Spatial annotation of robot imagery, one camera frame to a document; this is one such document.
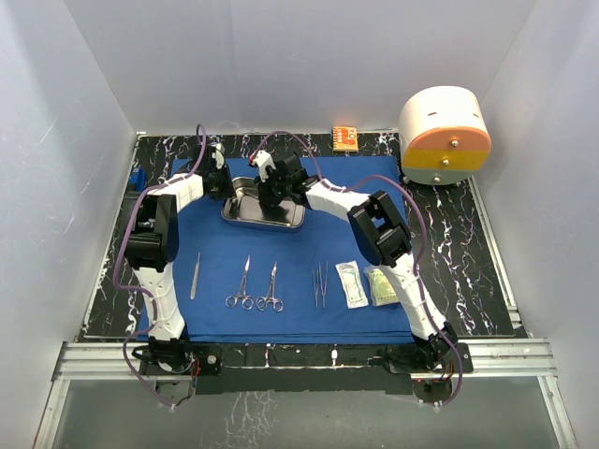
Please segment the metal instrument tray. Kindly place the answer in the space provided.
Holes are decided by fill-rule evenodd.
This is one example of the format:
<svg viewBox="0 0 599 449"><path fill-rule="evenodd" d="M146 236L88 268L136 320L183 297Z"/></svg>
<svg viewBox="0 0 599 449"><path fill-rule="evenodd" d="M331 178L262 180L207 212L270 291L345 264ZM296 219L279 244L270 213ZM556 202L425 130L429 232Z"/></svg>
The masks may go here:
<svg viewBox="0 0 599 449"><path fill-rule="evenodd" d="M284 199L276 207L263 205L252 178L234 178L232 186L234 196L228 198L221 209L221 217L229 225L277 232L296 232L302 227L304 207L290 199Z"/></svg>

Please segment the steel scalpel handle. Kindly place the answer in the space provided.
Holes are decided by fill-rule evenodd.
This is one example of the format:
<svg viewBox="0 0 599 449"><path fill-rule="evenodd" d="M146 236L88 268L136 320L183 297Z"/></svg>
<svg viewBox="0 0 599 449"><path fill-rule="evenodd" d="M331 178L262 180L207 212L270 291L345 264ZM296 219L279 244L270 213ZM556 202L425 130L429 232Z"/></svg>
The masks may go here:
<svg viewBox="0 0 599 449"><path fill-rule="evenodd" d="M196 298L196 294L197 294L197 282L198 282L198 275L199 275L199 268L200 268L200 258L201 258L201 253L198 252L197 253L197 260L194 266L194 273L193 273L193 277L192 277L192 282L191 282L191 287L190 287L190 299L194 300Z"/></svg>

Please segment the blue surgical drape cloth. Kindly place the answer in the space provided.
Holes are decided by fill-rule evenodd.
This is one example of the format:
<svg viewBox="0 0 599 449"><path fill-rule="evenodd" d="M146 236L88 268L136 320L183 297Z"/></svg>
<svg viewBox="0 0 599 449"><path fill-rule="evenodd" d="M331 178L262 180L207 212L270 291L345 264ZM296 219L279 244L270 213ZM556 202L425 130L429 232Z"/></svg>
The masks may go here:
<svg viewBox="0 0 599 449"><path fill-rule="evenodd" d="M361 255L350 225L319 211L307 211L296 232L277 232L231 225L221 217L222 202L203 197L179 214L180 246L173 265L179 310L195 342L237 343L398 343L412 342L401 305L350 310L335 266ZM197 294L190 287L201 253ZM247 294L251 310L228 308L227 297L240 287L247 256L251 256ZM314 308L312 271L329 263L326 308ZM259 311L258 297L267 294L270 272L277 263L275 296L281 312Z"/></svg>

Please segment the steel forceps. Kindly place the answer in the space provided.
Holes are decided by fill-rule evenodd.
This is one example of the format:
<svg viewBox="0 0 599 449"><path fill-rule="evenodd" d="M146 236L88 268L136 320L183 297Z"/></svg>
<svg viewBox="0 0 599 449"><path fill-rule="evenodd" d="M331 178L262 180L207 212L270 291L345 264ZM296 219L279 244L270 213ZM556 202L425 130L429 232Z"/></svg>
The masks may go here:
<svg viewBox="0 0 599 449"><path fill-rule="evenodd" d="M326 298L328 289L328 274L329 274L329 263L326 262L324 267L318 266L318 284L321 296L322 309L326 308Z"/></svg>

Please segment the steel ring-handle scissors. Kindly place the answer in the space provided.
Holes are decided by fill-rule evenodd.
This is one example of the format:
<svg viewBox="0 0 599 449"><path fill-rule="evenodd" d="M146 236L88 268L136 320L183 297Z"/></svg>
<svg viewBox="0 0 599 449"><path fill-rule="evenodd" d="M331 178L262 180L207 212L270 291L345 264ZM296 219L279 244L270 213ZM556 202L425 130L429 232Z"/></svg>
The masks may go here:
<svg viewBox="0 0 599 449"><path fill-rule="evenodd" d="M268 307L271 307L275 312L281 312L284 309L283 301L275 296L276 274L277 263L274 263L270 272L270 284L268 292L265 296L258 297L255 302L255 305L259 311L265 311Z"/></svg>

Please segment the white packet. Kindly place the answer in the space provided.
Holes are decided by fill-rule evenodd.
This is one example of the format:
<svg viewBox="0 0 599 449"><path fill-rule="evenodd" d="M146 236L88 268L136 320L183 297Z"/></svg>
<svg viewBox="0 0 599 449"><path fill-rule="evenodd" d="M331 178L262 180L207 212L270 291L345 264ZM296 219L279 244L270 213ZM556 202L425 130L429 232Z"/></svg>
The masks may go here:
<svg viewBox="0 0 599 449"><path fill-rule="evenodd" d="M369 301L361 282L358 263L339 263L335 267L341 280L347 308L352 310L367 307Z"/></svg>

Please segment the green suture packet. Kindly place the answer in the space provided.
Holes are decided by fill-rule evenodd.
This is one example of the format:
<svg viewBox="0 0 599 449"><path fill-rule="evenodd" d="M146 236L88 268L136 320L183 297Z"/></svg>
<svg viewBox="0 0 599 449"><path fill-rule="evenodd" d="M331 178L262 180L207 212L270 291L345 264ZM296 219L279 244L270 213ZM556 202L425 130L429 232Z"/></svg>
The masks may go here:
<svg viewBox="0 0 599 449"><path fill-rule="evenodd" d="M375 307L397 304L399 299L383 271L374 266L364 269L370 287L370 297Z"/></svg>

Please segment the pink cylindrical tissue phantom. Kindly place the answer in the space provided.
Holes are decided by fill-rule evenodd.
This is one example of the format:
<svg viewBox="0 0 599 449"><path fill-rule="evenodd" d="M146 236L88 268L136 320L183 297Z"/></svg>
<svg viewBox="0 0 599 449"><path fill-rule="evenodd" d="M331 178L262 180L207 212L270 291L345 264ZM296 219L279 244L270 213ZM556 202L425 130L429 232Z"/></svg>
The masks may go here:
<svg viewBox="0 0 599 449"><path fill-rule="evenodd" d="M475 94L458 86L434 86L410 97L398 132L403 175L426 185L468 179L485 164L492 146Z"/></svg>

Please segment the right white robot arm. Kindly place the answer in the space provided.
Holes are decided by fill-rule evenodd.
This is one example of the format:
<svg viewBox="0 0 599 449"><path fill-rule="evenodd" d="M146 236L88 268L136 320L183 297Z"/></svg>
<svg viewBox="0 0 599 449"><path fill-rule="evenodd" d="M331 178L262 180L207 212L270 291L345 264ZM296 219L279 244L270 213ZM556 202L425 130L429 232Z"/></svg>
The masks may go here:
<svg viewBox="0 0 599 449"><path fill-rule="evenodd" d="M423 253L414 254L409 228L388 193L362 194L319 173L310 176L296 155L275 160L260 150L250 157L249 165L258 170L255 184L262 204L277 206L290 199L349 223L361 255L382 271L402 304L424 369L441 369L451 355L462 366L458 337L420 277Z"/></svg>

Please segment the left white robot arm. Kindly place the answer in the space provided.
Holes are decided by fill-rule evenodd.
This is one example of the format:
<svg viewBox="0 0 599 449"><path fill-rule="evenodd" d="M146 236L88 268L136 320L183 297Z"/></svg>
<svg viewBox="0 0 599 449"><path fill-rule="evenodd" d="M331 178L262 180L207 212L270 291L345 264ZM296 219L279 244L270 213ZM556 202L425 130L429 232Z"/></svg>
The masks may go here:
<svg viewBox="0 0 599 449"><path fill-rule="evenodd" d="M207 196L225 200L233 196L232 178L220 143L207 147L196 170L173 175L162 187L154 187L133 211L142 186L131 182L125 191L123 212L134 217L124 258L133 269L149 317L148 336L179 339L185 322L179 310L173 265L179 251L179 213Z"/></svg>

